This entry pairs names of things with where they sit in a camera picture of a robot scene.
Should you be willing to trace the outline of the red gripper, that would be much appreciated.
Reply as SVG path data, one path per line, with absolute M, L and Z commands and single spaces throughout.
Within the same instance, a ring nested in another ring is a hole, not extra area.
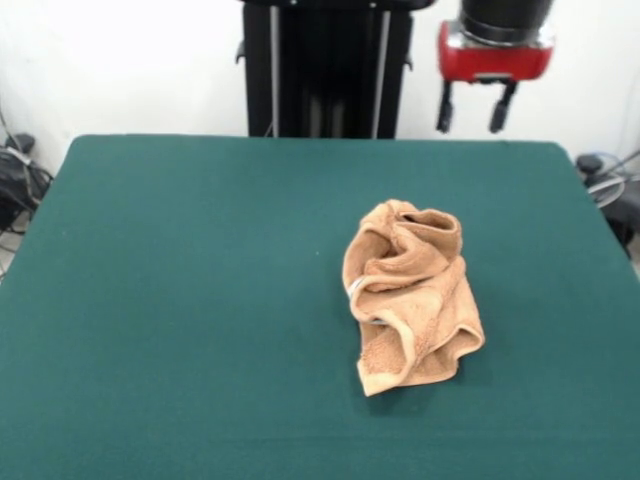
M 491 45 L 468 35 L 457 20 L 443 22 L 438 33 L 437 50 L 439 71 L 444 80 L 436 130 L 450 130 L 452 82 L 507 80 L 489 124 L 491 133 L 501 132 L 516 93 L 516 82 L 541 77 L 550 63 L 554 46 L 555 36 L 546 27 L 523 45 Z

